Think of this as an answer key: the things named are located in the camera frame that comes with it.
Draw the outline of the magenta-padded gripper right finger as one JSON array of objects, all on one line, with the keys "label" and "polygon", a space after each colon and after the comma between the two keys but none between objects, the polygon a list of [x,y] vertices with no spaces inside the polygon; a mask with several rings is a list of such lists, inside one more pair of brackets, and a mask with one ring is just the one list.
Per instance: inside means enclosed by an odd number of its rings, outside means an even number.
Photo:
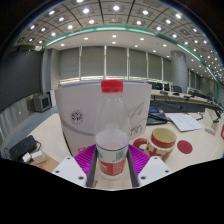
[{"label": "magenta-padded gripper right finger", "polygon": [[158,156],[150,157],[132,145],[129,146],[127,160],[133,188],[143,187],[172,173]]}]

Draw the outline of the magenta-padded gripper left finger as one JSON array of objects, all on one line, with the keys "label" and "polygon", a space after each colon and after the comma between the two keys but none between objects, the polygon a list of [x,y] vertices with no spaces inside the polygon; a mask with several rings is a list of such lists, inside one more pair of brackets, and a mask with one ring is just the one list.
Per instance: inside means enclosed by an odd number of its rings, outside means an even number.
[{"label": "magenta-padded gripper left finger", "polygon": [[97,163],[96,146],[84,149],[75,157],[66,157],[52,173],[81,187],[93,187]]}]

